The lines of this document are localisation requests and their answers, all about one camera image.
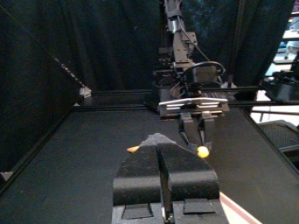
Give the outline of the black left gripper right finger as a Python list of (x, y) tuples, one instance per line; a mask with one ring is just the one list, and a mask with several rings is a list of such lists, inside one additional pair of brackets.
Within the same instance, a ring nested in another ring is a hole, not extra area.
[(215, 214), (220, 186), (208, 163), (176, 143), (159, 143), (156, 152), (165, 213), (172, 214), (173, 203), (181, 202), (183, 214)]

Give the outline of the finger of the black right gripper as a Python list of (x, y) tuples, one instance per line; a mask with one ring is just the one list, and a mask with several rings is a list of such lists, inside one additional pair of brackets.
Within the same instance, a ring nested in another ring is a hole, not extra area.
[(211, 149), (215, 132), (215, 122), (209, 111), (203, 111), (199, 118), (199, 132), (203, 145)]
[(196, 137), (193, 136), (193, 120), (189, 113), (180, 113), (179, 133), (189, 148), (196, 146)]

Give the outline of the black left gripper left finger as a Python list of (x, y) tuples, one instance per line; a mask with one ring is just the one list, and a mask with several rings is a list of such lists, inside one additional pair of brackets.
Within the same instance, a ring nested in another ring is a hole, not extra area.
[(119, 166), (113, 178), (113, 220), (160, 220), (161, 186), (157, 135), (149, 135)]

